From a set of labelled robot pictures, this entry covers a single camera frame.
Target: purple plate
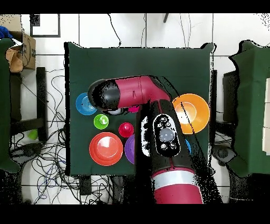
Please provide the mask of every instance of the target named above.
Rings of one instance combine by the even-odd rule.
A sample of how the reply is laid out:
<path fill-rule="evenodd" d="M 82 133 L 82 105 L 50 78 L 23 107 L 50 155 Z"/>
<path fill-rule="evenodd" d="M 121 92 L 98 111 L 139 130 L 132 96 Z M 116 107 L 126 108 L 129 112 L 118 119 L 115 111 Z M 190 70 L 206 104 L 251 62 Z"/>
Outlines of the purple plate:
<path fill-rule="evenodd" d="M 126 144 L 124 145 L 124 153 L 132 164 L 134 164 L 134 146 L 135 146 L 135 135 L 131 135 Z"/>

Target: blue plate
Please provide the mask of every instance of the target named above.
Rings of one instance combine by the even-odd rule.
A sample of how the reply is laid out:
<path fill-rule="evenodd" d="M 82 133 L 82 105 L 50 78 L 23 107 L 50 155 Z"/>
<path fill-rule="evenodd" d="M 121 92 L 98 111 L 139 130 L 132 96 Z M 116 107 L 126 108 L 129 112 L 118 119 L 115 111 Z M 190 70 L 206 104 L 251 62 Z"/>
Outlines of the blue plate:
<path fill-rule="evenodd" d="M 77 97 L 76 108 L 83 115 L 92 115 L 97 111 L 97 109 L 90 104 L 87 92 L 84 92 Z"/>
<path fill-rule="evenodd" d="M 190 144 L 189 142 L 186 140 L 186 143 L 187 143 L 187 146 L 188 146 L 188 151 L 189 151 L 189 154 L 191 154 L 191 147 L 190 147 Z"/>

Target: green object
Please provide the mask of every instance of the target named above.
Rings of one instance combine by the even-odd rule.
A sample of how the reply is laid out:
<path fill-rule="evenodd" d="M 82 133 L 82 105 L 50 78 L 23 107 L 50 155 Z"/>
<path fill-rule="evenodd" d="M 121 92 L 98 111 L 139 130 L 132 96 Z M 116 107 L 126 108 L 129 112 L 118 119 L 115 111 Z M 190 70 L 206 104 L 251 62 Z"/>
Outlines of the green object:
<path fill-rule="evenodd" d="M 71 175 L 128 175 L 134 174 L 134 165 L 123 154 L 120 161 L 112 166 L 96 164 L 89 154 L 92 138 L 102 130 L 95 128 L 95 115 L 83 116 L 78 113 L 75 102 L 79 94 L 87 92 L 91 83 L 99 79 L 111 79 L 126 76 L 153 75 L 166 77 L 180 95 L 197 94 L 208 102 L 210 84 L 210 53 L 213 44 L 205 44 L 201 49 L 170 48 L 80 48 L 73 43 L 65 46 L 69 54 L 70 84 L 70 174 Z M 176 92 L 169 89 L 172 98 Z M 136 113 L 113 116 L 106 132 L 116 134 L 126 142 L 118 128 L 124 122 L 135 127 Z M 196 134 L 200 147 L 207 158 L 208 126 Z M 194 135 L 186 135 L 185 139 L 192 149 L 198 148 Z"/>
<path fill-rule="evenodd" d="M 37 139 L 37 129 L 31 130 L 30 133 L 28 134 L 28 138 L 32 140 Z"/>
<path fill-rule="evenodd" d="M 97 128 L 97 129 L 104 129 L 108 126 L 109 124 L 109 119 L 106 115 L 104 114 L 98 114 L 95 116 L 94 118 L 94 126 Z"/>
<path fill-rule="evenodd" d="M 16 173 L 20 166 L 13 162 L 8 154 L 10 147 L 11 129 L 11 95 L 9 89 L 9 64 L 6 60 L 6 51 L 14 42 L 9 38 L 0 39 L 0 169 Z"/>
<path fill-rule="evenodd" d="M 262 151 L 266 79 L 270 77 L 270 48 L 243 41 L 231 56 L 239 72 L 238 125 L 234 149 L 238 154 L 228 165 L 240 177 L 270 174 L 270 156 Z"/>

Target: orange bowl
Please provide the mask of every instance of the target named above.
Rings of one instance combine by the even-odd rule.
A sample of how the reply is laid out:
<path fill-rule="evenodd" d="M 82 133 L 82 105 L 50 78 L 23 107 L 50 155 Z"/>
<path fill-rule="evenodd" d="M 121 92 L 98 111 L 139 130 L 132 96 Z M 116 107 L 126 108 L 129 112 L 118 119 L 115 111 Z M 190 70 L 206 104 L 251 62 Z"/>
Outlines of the orange bowl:
<path fill-rule="evenodd" d="M 183 134 L 192 134 L 193 130 L 195 133 L 200 132 L 207 125 L 210 118 L 210 110 L 208 104 L 200 96 L 196 94 L 183 94 L 176 97 L 172 104 Z"/>

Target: cardboard box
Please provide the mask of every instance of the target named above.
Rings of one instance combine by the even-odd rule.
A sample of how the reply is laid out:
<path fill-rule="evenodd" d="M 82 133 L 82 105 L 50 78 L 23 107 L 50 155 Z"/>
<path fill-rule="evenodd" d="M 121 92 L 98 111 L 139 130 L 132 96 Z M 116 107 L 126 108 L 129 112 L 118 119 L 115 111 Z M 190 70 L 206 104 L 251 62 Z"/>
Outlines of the cardboard box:
<path fill-rule="evenodd" d="M 24 69 L 36 69 L 36 40 L 25 34 L 22 29 L 20 14 L 0 14 L 0 26 L 4 26 L 14 39 L 22 42 L 21 46 L 11 49 L 19 50 L 19 59 L 23 61 Z"/>

